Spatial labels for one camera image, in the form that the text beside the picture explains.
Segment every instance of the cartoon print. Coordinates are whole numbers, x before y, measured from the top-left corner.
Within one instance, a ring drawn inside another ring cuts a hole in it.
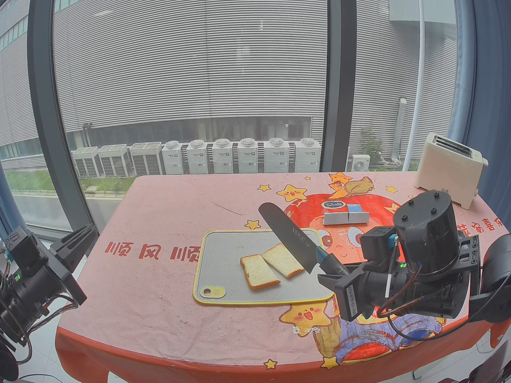
[[[342,173],[330,174],[330,177],[332,183],[329,187],[334,190],[333,193],[307,195],[305,200],[294,200],[285,209],[285,213],[299,227],[316,229],[323,246],[343,263],[364,261],[360,236],[376,226],[392,226],[393,215],[399,205],[386,197],[368,194],[373,191],[374,184],[367,176],[360,180],[351,180]],[[393,194],[397,191],[393,186],[388,190]],[[325,211],[368,211],[369,223],[323,226]],[[322,311],[322,324],[307,322],[304,316],[306,304],[291,305],[290,310],[280,317],[281,322],[299,327],[301,337],[312,332],[316,347],[323,356],[324,368],[373,359],[417,344],[416,341],[409,341],[396,334],[387,319],[377,318],[374,313],[369,319],[359,316],[353,322],[346,322],[339,316],[336,299],[332,302],[334,316],[329,318]],[[393,323],[406,335],[424,338],[440,333],[444,320],[409,314],[393,317]]]
[[[283,195],[286,198],[286,202],[290,202],[293,200],[305,200],[307,197],[305,196],[306,188],[296,188],[290,184],[286,185],[284,190],[278,191],[278,195]]]
[[[311,332],[313,327],[326,326],[332,322],[324,313],[326,306],[326,302],[291,304],[279,321],[293,324],[293,330],[303,338]]]

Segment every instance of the gray cutting board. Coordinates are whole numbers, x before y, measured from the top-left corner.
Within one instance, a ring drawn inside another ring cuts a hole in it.
[[[316,230],[304,229],[304,232],[320,245]],[[240,258],[262,254],[279,242],[271,230],[212,231],[206,234],[195,275],[195,299],[214,305],[278,305],[329,299],[333,293],[319,284],[317,274],[324,272],[318,265],[312,274],[302,271],[289,279],[270,266],[280,284],[257,291],[249,288]],[[214,287],[223,288],[225,295],[206,297],[205,289]]]

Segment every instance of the bread slice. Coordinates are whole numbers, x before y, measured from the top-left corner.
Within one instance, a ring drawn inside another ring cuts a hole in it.
[[[291,278],[303,271],[303,266],[293,257],[293,254],[282,243],[270,248],[262,255],[263,259],[279,271],[284,277]]]
[[[280,283],[260,254],[241,257],[241,265],[251,290],[260,290]]]

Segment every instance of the cartoon character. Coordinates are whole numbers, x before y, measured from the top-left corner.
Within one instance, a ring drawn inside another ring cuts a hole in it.
[[[333,183],[329,187],[334,190],[334,193],[307,195],[305,200],[292,202],[285,209],[285,213],[299,227],[312,227],[318,230],[322,236],[323,246],[329,252],[333,252],[343,263],[365,261],[360,246],[360,236],[376,226],[392,226],[393,215],[399,205],[386,197],[368,194],[374,189],[369,177],[351,180],[351,177],[342,173],[330,176]],[[326,211],[368,211],[369,223],[323,226]],[[328,323],[324,320],[323,324],[304,323],[302,319],[304,311],[292,311],[297,305],[291,305],[290,310],[283,314],[280,320],[293,323],[295,326],[307,327],[307,333],[312,332],[316,346],[323,357],[335,356],[338,364],[373,359],[416,344],[415,341],[409,341],[396,334],[387,319],[377,318],[375,314],[367,320],[359,316],[353,322],[346,322],[339,316],[336,299],[333,299],[333,303],[334,317],[328,318]],[[438,334],[443,326],[437,318],[415,314],[393,317],[393,324],[402,333],[416,338]]]

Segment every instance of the outdoor ac unit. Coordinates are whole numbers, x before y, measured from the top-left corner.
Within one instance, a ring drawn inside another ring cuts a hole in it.
[[[108,144],[99,149],[99,157],[106,177],[128,177],[131,163],[125,144]]]
[[[165,174],[182,175],[183,171],[183,144],[176,140],[170,140],[162,149],[163,165],[165,166]]]
[[[352,172],[367,172],[370,161],[369,155],[353,155]]]
[[[229,139],[217,139],[213,144],[213,167],[215,173],[233,172],[233,143]]]
[[[137,176],[165,174],[161,142],[134,144],[130,152]]]
[[[296,173],[315,173],[319,171],[321,145],[317,140],[304,137],[295,143],[294,171]]]
[[[238,169],[240,173],[258,172],[257,142],[251,137],[238,143]]]
[[[195,139],[188,144],[188,167],[191,175],[208,174],[208,144],[202,139]]]
[[[273,137],[264,142],[264,173],[289,172],[289,142]]]
[[[101,177],[103,168],[99,160],[98,147],[78,148],[73,152],[73,160],[78,171],[78,175],[82,177]]]

